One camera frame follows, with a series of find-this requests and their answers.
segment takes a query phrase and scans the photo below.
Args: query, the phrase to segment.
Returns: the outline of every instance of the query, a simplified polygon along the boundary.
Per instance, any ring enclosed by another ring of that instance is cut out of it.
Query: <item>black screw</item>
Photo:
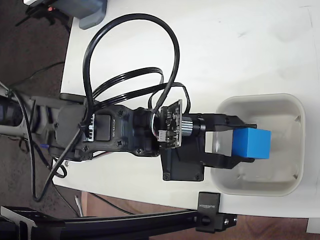
[[[84,152],[87,152],[87,151],[89,150],[88,145],[85,145],[85,146],[82,148],[82,150],[83,150]]]
[[[124,114],[125,114],[124,111],[122,111],[122,110],[118,111],[118,116],[119,116],[120,118],[122,118],[122,117],[124,116]]]
[[[170,180],[170,175],[169,175],[169,173],[164,173],[164,174],[163,174],[163,180],[165,180],[165,181]]]
[[[136,154],[142,154],[144,151],[141,148],[138,148],[137,150],[135,150]]]
[[[122,145],[123,145],[123,142],[122,142],[122,141],[118,141],[118,142],[116,143],[116,146],[117,146],[118,148],[121,148]]]

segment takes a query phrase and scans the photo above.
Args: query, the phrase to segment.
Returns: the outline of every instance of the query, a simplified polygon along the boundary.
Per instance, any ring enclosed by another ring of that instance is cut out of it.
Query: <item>white container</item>
[[[211,169],[225,194],[285,196],[299,185],[304,171],[306,114],[301,102],[286,93],[228,98],[217,113],[237,115],[245,123],[271,131],[269,159],[241,162],[233,169]],[[232,131],[214,135],[213,152],[231,155]]]

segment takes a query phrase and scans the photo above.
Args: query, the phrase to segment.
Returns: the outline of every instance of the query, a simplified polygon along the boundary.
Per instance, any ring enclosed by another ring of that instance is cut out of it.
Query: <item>blue foam block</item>
[[[271,145],[271,131],[242,128],[233,130],[232,155],[268,159]]]

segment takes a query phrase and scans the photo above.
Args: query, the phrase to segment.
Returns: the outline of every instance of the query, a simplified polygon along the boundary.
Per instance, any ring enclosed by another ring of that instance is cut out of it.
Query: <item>floor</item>
[[[69,34],[58,22],[49,26],[46,19],[30,19],[19,27],[15,23],[24,17],[23,0],[0,1],[0,79],[11,84],[30,76],[36,70],[65,59]],[[40,96],[57,97],[63,67],[57,66],[24,83],[19,90]],[[31,195],[29,156],[21,152],[16,141],[0,136],[0,206],[25,206],[58,218],[72,218],[73,212],[51,187],[41,203]],[[38,192],[48,170],[36,159]],[[74,206],[74,196],[81,193],[58,187]],[[88,216],[120,216],[121,213],[84,193],[83,205]],[[146,203],[108,198],[114,204],[135,213],[169,211],[170,208]],[[239,216],[237,227],[217,234],[186,230],[152,239],[320,239],[320,235],[305,233],[307,219]]]

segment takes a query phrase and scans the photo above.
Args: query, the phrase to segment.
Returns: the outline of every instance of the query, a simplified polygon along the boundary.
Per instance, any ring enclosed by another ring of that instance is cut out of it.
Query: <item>white tabletop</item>
[[[320,217],[320,2],[318,0],[109,0],[104,21],[82,30],[74,19],[62,93],[84,94],[82,63],[94,34],[112,19],[129,13],[155,15],[175,32],[181,52],[176,82],[191,98],[191,113],[214,113],[232,96],[289,93],[304,105],[305,164],[302,181],[283,197],[221,196],[220,212],[274,217]],[[160,67],[171,73],[173,47],[156,24],[136,20],[114,28],[98,44],[91,61],[92,88],[130,70]],[[120,83],[98,100],[155,85],[157,75]],[[173,89],[166,102],[184,98]],[[148,97],[126,102],[147,107]],[[196,209],[198,192],[219,192],[205,169],[202,182],[162,180],[160,158],[112,153],[70,162],[68,175],[54,183],[88,192],[152,204]]]

